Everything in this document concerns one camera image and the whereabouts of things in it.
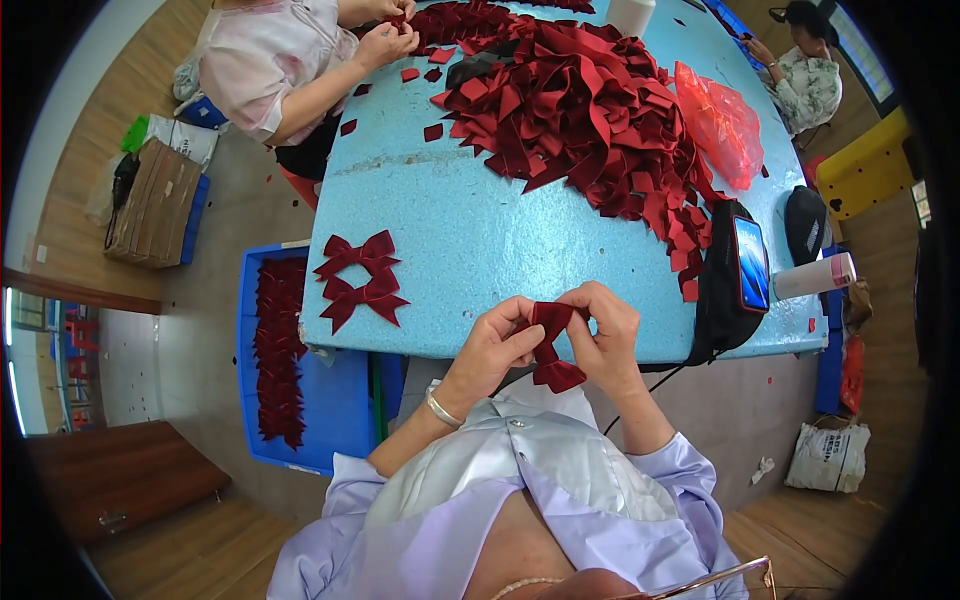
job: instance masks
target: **wooden door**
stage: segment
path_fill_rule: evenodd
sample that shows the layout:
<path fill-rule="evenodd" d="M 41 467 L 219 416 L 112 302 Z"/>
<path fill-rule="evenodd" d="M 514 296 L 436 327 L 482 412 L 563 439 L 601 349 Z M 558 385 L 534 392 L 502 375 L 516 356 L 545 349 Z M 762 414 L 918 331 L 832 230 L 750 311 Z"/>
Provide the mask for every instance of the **wooden door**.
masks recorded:
<path fill-rule="evenodd" d="M 165 420 L 26 442 L 60 522 L 78 544 L 168 515 L 230 482 Z"/>

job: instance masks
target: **silver bracelet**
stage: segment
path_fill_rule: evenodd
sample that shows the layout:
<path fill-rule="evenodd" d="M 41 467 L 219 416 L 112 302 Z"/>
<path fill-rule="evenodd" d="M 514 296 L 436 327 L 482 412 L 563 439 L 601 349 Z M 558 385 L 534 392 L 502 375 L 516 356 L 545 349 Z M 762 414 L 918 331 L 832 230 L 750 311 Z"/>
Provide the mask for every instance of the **silver bracelet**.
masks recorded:
<path fill-rule="evenodd" d="M 443 421 L 444 423 L 446 423 L 451 427 L 455 427 L 455 428 L 462 427 L 464 422 L 461 420 L 455 419 L 452 415 L 447 413 L 446 410 L 444 410 L 443 406 L 440 405 L 440 402 L 438 402 L 437 399 L 433 397 L 433 391 L 436 388 L 437 386 L 435 385 L 427 387 L 426 398 L 424 399 L 426 401 L 426 405 L 430 407 L 430 410 L 432 410 L 433 414 L 437 416 L 437 419 Z"/>

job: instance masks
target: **red plastic bag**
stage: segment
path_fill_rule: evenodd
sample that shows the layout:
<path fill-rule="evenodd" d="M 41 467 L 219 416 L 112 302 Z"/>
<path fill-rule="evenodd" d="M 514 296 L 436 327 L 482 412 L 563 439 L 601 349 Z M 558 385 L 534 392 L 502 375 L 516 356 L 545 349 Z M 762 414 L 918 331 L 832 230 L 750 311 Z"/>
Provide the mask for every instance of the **red plastic bag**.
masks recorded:
<path fill-rule="evenodd" d="M 697 146 L 707 153 L 717 173 L 737 189 L 750 183 L 763 167 L 760 122 L 740 92 L 706 77 L 680 61 L 674 72 L 677 100 Z"/>

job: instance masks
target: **cardboard box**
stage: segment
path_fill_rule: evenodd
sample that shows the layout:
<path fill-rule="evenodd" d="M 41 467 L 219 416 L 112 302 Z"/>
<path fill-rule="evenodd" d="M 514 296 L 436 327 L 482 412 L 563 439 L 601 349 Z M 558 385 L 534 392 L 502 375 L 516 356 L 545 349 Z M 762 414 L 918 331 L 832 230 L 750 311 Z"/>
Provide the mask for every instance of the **cardboard box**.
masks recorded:
<path fill-rule="evenodd" d="M 149 269 L 179 265 L 200 165 L 155 138 L 138 156 L 140 168 L 104 254 Z"/>

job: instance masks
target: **smartphone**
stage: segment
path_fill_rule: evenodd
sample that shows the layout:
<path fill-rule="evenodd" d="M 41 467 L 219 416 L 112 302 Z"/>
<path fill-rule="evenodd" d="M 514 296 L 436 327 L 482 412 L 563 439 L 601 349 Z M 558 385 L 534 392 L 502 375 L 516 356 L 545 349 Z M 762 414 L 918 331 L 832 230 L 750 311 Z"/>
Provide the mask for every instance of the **smartphone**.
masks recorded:
<path fill-rule="evenodd" d="M 736 262 L 740 271 L 740 306 L 765 313 L 770 310 L 770 271 L 760 226 L 744 217 L 733 217 Z"/>

